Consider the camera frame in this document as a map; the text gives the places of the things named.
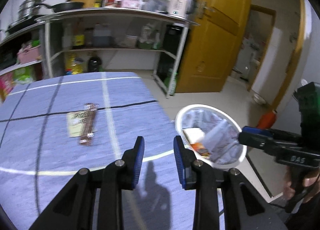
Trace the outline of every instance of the pink basket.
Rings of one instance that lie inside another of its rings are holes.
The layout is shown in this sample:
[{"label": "pink basket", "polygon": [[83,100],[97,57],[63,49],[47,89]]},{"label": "pink basket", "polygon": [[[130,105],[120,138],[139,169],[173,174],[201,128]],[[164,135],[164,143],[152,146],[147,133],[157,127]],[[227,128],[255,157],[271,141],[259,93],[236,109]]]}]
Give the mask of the pink basket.
[{"label": "pink basket", "polygon": [[39,59],[40,56],[39,53],[40,45],[36,46],[34,48],[26,48],[22,52],[18,52],[18,60],[21,64],[25,64],[31,61],[35,61]]}]

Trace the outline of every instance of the black line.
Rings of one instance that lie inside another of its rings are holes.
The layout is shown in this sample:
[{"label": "black line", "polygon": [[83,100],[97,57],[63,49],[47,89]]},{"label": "black line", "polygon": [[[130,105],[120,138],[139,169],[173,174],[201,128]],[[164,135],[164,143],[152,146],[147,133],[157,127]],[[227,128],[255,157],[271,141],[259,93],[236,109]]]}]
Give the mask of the black line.
[{"label": "black line", "polygon": [[49,107],[48,107],[48,111],[47,114],[44,117],[44,122],[42,124],[42,128],[41,128],[41,133],[40,133],[40,140],[39,140],[39,145],[38,145],[38,150],[37,150],[37,157],[36,157],[36,173],[35,173],[35,198],[36,198],[36,207],[38,210],[38,215],[40,215],[40,204],[39,204],[39,186],[38,186],[38,172],[39,172],[39,166],[40,166],[40,154],[41,154],[41,148],[42,148],[42,144],[43,144],[43,136],[44,136],[44,130],[47,126],[47,121],[48,121],[48,117],[53,105],[53,102],[57,96],[57,93],[59,91],[61,82],[63,80],[63,77],[60,77],[58,85],[56,87],[56,90],[51,98]]},{"label": "black line", "polygon": [[264,182],[264,180],[262,179],[261,175],[259,174],[257,168],[255,167],[255,165],[253,164],[252,160],[249,157],[249,154],[247,153],[246,158],[250,164],[250,166],[252,167],[253,171],[255,172],[255,174],[257,175],[258,179],[260,180],[262,186],[264,187],[264,189],[266,190],[266,192],[268,193],[269,197],[272,198],[273,194],[271,193],[270,189],[268,188],[268,186],[266,185],[266,183]]},{"label": "black line", "polygon": [[144,104],[154,103],[154,102],[158,102],[158,100],[150,100],[150,101],[145,101],[145,102],[140,102],[140,103],[127,104],[127,105],[124,105],[124,106],[113,106],[113,107],[110,107],[110,108],[111,109],[114,109],[114,108],[126,108],[126,107],[130,107],[130,106],[138,106],[138,105],[144,105]]},{"label": "black line", "polygon": [[[138,106],[138,105],[144,105],[144,104],[154,103],[154,102],[158,102],[158,100],[150,100],[150,101],[145,101],[145,102],[127,104],[127,105],[123,105],[123,106],[113,106],[113,107],[110,107],[110,109],[126,108],[126,107],[130,107],[130,106]],[[0,120],[0,122],[15,121],[15,120],[22,120],[22,119],[29,119],[29,118],[36,118],[36,117],[41,117],[41,116],[46,116],[46,115],[48,115],[48,116],[50,116],[50,115],[63,115],[63,114],[67,114],[67,113],[70,113],[70,112],[83,112],[83,110],[78,110],[78,111],[64,111],[64,112],[56,112],[56,113],[50,113],[50,114],[25,116],[25,117],[13,118],[13,119],[9,119],[9,120]]]},{"label": "black line", "polygon": [[16,111],[18,105],[20,104],[21,99],[22,99],[23,96],[25,95],[25,93],[26,93],[26,91],[27,91],[27,89],[28,89],[29,86],[30,86],[30,84],[26,87],[25,91],[22,93],[22,96],[20,97],[18,103],[17,103],[16,106],[14,107],[14,109],[13,109],[11,115],[10,115],[9,120],[7,120],[7,124],[5,125],[4,131],[3,131],[3,135],[2,135],[1,141],[0,141],[0,148],[1,148],[1,145],[2,145],[2,141],[3,141],[3,138],[4,138],[5,131],[7,130],[7,127],[8,127],[8,125],[9,125],[9,122],[10,122],[12,116],[13,116],[13,113]]}]

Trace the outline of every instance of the door frame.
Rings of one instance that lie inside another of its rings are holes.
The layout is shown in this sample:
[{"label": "door frame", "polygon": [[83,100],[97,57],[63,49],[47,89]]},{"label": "door frame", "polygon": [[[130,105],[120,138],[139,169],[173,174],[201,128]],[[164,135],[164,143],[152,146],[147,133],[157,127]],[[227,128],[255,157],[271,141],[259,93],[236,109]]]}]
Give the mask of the door frame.
[{"label": "door frame", "polygon": [[282,82],[282,85],[275,97],[275,99],[273,100],[272,104],[270,105],[271,109],[276,110],[277,107],[279,106],[282,98],[284,97],[284,95],[287,92],[287,89],[291,83],[291,80],[295,74],[295,71],[297,69],[299,60],[300,60],[300,56],[301,56],[301,52],[302,52],[302,48],[303,48],[303,43],[304,43],[304,32],[305,32],[305,28],[306,28],[306,9],[305,9],[305,4],[304,4],[304,0],[300,0],[300,24],[299,24],[299,31],[298,31],[298,38],[297,38],[297,42],[296,42],[296,47],[292,52],[291,55],[291,63],[289,68],[287,69],[287,73],[286,76],[284,78],[284,81]]},{"label": "door frame", "polygon": [[254,4],[251,5],[250,10],[257,11],[257,12],[262,12],[262,13],[266,13],[268,15],[271,15],[272,16],[272,23],[271,23],[272,28],[271,28],[270,34],[268,35],[268,38],[267,38],[267,41],[266,41],[266,45],[265,45],[265,47],[263,49],[263,54],[262,54],[262,57],[260,59],[260,64],[259,64],[259,66],[257,67],[257,69],[256,69],[256,71],[254,73],[252,82],[247,85],[247,90],[248,91],[251,90],[252,85],[255,82],[255,80],[257,78],[257,75],[258,75],[258,73],[260,71],[260,68],[262,66],[262,63],[263,63],[264,58],[265,58],[266,53],[267,53],[267,49],[269,47],[272,31],[273,31],[273,28],[275,27],[275,22],[276,22],[276,11],[275,10],[272,10],[272,9],[269,9],[269,8],[265,8],[265,7],[262,7],[262,6],[259,6],[259,5],[254,5]]}]

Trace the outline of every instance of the stainless steel pot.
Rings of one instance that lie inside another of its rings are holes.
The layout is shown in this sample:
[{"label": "stainless steel pot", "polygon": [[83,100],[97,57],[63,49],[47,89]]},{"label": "stainless steel pot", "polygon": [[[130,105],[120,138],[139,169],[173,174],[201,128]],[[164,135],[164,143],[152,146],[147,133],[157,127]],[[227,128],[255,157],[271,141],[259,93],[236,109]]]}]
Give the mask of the stainless steel pot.
[{"label": "stainless steel pot", "polygon": [[25,0],[19,7],[18,20],[28,19],[39,14],[40,5],[44,0]]}]

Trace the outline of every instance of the door handle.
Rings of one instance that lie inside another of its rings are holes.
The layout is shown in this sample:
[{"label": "door handle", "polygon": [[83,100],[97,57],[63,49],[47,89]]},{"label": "door handle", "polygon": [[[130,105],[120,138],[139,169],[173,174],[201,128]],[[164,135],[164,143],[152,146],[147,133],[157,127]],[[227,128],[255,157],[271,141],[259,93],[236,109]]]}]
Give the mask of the door handle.
[{"label": "door handle", "polygon": [[208,10],[210,12],[215,12],[215,10],[211,7],[207,7],[207,2],[206,1],[203,1],[199,7],[199,11],[198,11],[198,18],[199,19],[202,19],[203,18],[203,15],[204,15],[204,11],[205,10]]}]

